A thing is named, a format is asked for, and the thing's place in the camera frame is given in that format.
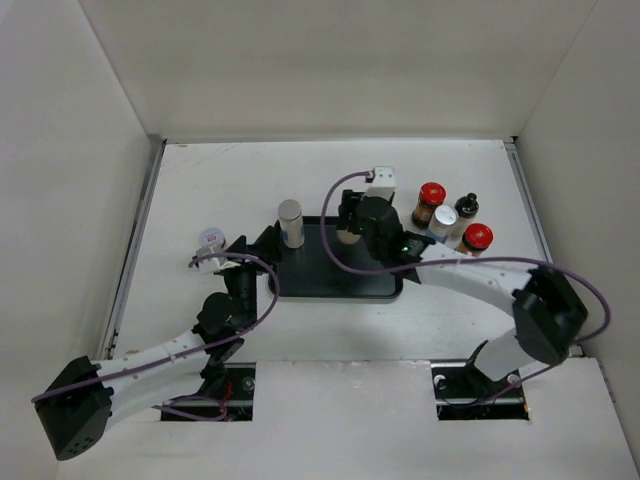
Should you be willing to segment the clear lid pepper shaker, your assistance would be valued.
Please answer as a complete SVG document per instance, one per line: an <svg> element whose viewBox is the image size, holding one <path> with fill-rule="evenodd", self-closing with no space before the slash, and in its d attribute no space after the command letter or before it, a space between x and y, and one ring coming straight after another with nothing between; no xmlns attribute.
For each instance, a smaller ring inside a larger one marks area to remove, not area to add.
<svg viewBox="0 0 640 480"><path fill-rule="evenodd" d="M344 245L354 245L361 239L360 234L354 234L347 229L336 230L337 239Z"/></svg>

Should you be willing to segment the silver lid salt jar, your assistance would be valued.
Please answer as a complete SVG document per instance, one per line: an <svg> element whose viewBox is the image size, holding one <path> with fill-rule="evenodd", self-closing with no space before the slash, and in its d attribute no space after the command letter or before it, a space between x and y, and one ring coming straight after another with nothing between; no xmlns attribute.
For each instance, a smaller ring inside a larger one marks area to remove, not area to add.
<svg viewBox="0 0 640 480"><path fill-rule="evenodd" d="M301 204L294 199L286 199L278 206L278 220L284 245L298 249L305 242Z"/></svg>

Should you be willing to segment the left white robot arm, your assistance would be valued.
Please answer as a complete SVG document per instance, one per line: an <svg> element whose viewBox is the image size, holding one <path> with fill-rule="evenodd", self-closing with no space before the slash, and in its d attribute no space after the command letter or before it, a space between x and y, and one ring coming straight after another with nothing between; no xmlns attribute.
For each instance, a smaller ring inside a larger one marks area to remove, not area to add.
<svg viewBox="0 0 640 480"><path fill-rule="evenodd" d="M83 454L142 410L219 395L226 362L268 316L258 310L257 280L262 274L277 278L279 241L279 228L268 226L253 243L240 236L223 250L201 249L190 267L221 276L225 289L206 298L195 324L180 335L120 358L70 361L32 400L56 459Z"/></svg>

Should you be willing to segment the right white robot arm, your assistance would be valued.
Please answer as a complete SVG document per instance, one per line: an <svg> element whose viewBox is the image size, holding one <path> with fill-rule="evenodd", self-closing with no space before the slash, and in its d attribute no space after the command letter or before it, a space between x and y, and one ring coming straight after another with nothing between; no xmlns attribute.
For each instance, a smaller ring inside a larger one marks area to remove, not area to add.
<svg viewBox="0 0 640 480"><path fill-rule="evenodd" d="M338 212L337 232L360 238L381 264L379 274L449 289L512 318L510 329L481 343L467 360L463 380L471 393L487 395L517 369L534 362L553 367L568 357L588 311L563 273L466 256L405 230L390 200L367 192L343 191Z"/></svg>

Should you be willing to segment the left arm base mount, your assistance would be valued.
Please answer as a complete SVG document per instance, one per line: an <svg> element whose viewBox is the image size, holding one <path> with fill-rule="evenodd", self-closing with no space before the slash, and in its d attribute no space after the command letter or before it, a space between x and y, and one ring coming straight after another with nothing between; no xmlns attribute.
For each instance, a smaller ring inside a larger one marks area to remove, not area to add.
<svg viewBox="0 0 640 480"><path fill-rule="evenodd" d="M225 365L222 377L206 380L197 393L158 408L162 422L248 422L253 420L255 363Z"/></svg>

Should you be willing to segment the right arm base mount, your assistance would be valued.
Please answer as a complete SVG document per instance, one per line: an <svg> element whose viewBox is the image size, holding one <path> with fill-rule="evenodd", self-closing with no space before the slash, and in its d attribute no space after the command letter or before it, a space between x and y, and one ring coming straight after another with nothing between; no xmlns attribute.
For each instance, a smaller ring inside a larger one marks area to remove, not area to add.
<svg viewBox="0 0 640 480"><path fill-rule="evenodd" d="M512 370L501 380L491 380L470 362L436 362L431 365L436 415L440 421L525 420L528 405L520 371Z"/></svg>

